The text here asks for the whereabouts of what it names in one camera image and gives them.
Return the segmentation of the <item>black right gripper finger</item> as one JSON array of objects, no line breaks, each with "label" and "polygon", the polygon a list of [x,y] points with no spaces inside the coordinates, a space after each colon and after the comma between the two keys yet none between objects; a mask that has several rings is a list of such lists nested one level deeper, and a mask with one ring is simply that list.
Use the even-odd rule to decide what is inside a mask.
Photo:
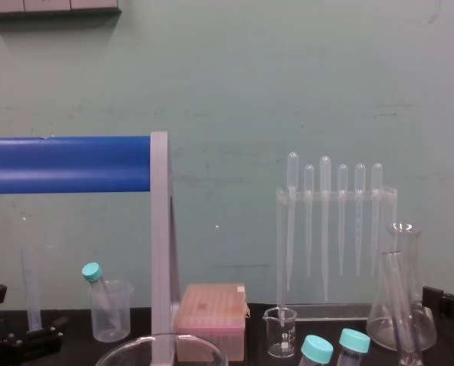
[{"label": "black right gripper finger", "polygon": [[423,286],[422,305],[431,309],[433,316],[454,319],[454,294],[435,287]]}]

